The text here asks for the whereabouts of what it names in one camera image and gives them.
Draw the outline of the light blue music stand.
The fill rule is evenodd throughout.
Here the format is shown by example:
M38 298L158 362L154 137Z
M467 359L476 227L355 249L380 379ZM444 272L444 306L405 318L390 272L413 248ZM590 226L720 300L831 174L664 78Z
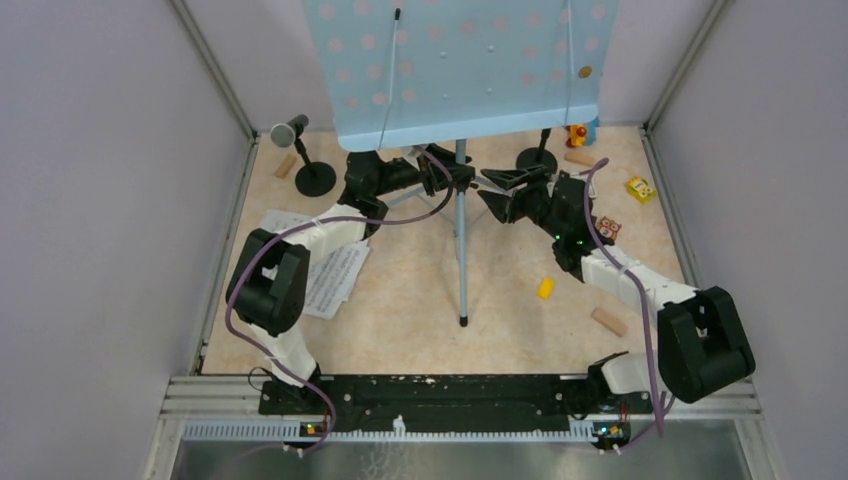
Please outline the light blue music stand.
M350 152L591 122L619 5L307 1L339 145ZM578 71L590 66L586 79Z

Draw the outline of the sheet music page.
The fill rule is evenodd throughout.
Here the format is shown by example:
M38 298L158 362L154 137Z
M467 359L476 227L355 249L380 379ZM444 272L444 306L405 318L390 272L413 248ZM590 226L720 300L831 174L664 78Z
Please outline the sheet music page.
M349 299L370 248L367 241L346 245L310 267L303 313L331 320Z
M311 224L313 216L282 210L267 210L258 227L279 234L302 224Z

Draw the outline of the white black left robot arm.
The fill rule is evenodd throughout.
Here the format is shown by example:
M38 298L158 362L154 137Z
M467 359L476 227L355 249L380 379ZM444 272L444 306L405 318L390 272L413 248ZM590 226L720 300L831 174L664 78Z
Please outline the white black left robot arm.
M375 151L352 152L345 187L326 212L279 233L257 228L247 236L225 292L225 325L268 358L292 410L308 413L321 397L314 380L318 363L298 326L310 268L391 225L382 196L420 186L430 196L451 197L466 191L475 176L468 161L435 144L414 146L390 161Z

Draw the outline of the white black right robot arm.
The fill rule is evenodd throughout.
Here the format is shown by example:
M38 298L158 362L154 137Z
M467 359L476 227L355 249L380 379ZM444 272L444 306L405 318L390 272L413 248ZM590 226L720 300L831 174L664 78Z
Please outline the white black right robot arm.
M642 353L605 360L586 385L589 404L612 412L634 392L669 393L693 404L751 376L756 360L734 299L725 289L698 289L657 273L602 235L588 182L542 166L485 169L497 191L480 197L502 224L528 219L551 236L559 267L637 312L647 336Z

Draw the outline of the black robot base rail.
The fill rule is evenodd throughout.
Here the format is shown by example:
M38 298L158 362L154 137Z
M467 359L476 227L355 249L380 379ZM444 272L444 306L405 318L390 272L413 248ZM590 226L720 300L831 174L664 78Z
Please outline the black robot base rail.
M338 433L378 432L401 420L413 433L559 432L601 414L652 414L640 392L616 395L586 375L335 375L318 389L263 383L262 415L315 417Z

